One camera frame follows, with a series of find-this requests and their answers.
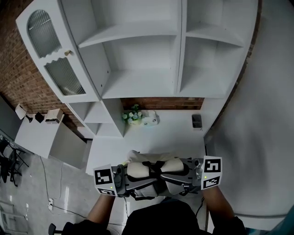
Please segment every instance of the cabinet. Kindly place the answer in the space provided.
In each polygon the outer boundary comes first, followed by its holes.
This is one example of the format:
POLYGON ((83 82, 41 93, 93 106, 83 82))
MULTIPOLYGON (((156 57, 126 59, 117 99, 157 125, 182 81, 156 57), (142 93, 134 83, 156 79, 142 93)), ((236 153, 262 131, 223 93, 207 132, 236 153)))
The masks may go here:
POLYGON ((194 112, 205 135, 241 71, 257 2, 34 0, 17 26, 47 83, 94 136, 149 133, 125 128, 120 98, 171 96, 205 98, 194 112))
POLYGON ((99 100, 59 1, 33 1, 17 18, 17 26, 37 68, 61 102, 99 100))

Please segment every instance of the gray floor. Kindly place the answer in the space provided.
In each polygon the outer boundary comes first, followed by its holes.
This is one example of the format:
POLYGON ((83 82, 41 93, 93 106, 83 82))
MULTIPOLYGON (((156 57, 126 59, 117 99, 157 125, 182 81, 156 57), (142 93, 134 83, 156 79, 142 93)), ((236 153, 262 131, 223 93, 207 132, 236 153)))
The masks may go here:
MULTIPOLYGON (((62 230, 66 222, 82 221, 83 218, 58 208, 53 208, 52 212, 49 211, 44 169, 40 157, 23 155, 23 158, 30 167, 22 166, 23 176, 17 178, 18 187, 9 181, 4 184, 1 180, 0 200, 11 201, 15 205, 16 212, 26 216, 29 225, 28 233, 30 235, 46 235, 51 223, 55 224, 57 229, 62 230)), ((93 177, 82 170, 64 165, 58 160, 44 158, 42 160, 46 170, 48 194, 50 198, 54 199, 54 205, 86 217, 99 197, 94 188, 93 177)), ((200 206, 202 195, 189 194, 177 198, 188 203, 196 212, 200 206)), ((157 197, 150 201, 135 201, 133 198, 127 198, 128 213, 157 204, 162 200, 163 197, 157 197)), ((198 223, 201 229, 205 228, 205 219, 206 205, 200 209, 198 214, 198 223)), ((117 231, 121 234, 126 220, 125 201, 123 198, 116 198, 110 223, 122 226, 109 225, 111 233, 117 234, 117 231)))

